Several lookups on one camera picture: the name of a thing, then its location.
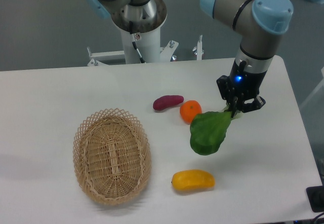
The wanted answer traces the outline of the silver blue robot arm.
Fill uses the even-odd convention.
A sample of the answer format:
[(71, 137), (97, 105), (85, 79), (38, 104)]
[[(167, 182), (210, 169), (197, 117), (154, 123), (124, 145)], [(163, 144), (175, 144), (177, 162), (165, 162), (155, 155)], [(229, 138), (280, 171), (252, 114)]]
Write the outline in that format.
[[(126, 63), (171, 59), (160, 48), (160, 28), (167, 18), (163, 0), (87, 0), (103, 19), (120, 30)], [(201, 10), (242, 37), (231, 72), (217, 85), (232, 114), (260, 109), (259, 88), (287, 32), (294, 11), (289, 0), (200, 0)]]

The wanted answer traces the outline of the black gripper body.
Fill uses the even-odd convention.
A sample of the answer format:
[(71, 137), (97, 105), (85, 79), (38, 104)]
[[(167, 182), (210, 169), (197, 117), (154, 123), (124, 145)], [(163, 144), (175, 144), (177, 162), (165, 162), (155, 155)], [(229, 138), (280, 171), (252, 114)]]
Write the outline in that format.
[(229, 75), (229, 89), (234, 89), (233, 95), (242, 100), (254, 99), (259, 95), (259, 88), (266, 72), (251, 73), (240, 70), (240, 66), (234, 61)]

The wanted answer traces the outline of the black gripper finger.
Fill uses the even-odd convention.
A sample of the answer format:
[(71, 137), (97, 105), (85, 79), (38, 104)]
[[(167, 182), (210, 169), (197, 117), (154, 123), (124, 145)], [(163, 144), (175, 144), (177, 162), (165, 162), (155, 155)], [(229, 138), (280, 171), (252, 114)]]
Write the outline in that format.
[(216, 83), (222, 99), (225, 100), (229, 106), (234, 106), (237, 101), (237, 97), (235, 95), (235, 88), (231, 83), (230, 78), (222, 75), (216, 80)]
[(249, 113), (251, 111), (259, 110), (266, 104), (266, 101), (257, 95), (252, 102), (245, 103), (241, 98), (236, 101), (236, 105), (234, 107), (234, 113), (242, 112)]

